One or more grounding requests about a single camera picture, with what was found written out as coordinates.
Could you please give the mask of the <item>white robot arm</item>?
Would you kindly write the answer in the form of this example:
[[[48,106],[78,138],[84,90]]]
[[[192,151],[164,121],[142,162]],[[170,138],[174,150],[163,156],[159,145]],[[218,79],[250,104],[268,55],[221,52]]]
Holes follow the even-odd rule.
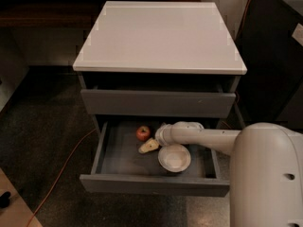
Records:
[[[232,131],[180,121],[162,125],[139,151],[177,147],[159,162],[179,172],[189,144],[230,157],[230,227],[303,227],[302,133],[270,123]]]

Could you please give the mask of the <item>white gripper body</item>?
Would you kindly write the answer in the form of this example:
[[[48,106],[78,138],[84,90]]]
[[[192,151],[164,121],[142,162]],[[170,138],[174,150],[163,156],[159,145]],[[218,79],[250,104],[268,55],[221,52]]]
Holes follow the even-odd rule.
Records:
[[[171,124],[162,124],[155,132],[155,139],[162,147],[171,145],[173,143],[171,138]]]

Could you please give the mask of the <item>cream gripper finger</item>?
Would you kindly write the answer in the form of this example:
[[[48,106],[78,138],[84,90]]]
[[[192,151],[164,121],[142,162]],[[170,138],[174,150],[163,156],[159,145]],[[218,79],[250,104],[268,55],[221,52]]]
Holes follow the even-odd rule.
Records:
[[[150,138],[138,149],[138,152],[145,154],[156,149],[159,149],[159,143],[154,138]]]

